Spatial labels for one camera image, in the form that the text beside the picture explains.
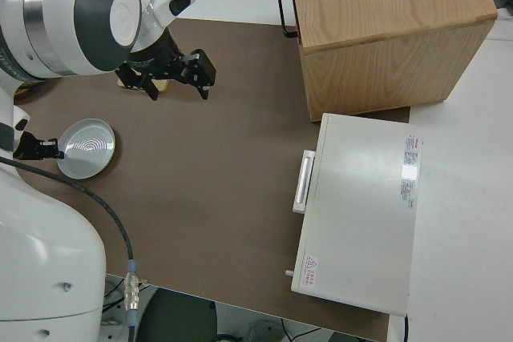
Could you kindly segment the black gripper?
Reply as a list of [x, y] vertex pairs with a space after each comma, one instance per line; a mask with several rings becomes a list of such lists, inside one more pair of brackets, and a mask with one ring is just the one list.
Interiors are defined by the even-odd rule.
[[24, 131], [13, 156], [20, 160], [63, 159], [64, 153], [59, 150], [56, 138], [40, 140]]
[[153, 101], [159, 97], [155, 80], [176, 80], [190, 85], [203, 100], [208, 99], [216, 81], [216, 68], [206, 52], [196, 49], [184, 54], [170, 34], [163, 34], [150, 46], [130, 53], [115, 74], [123, 87], [145, 91]]

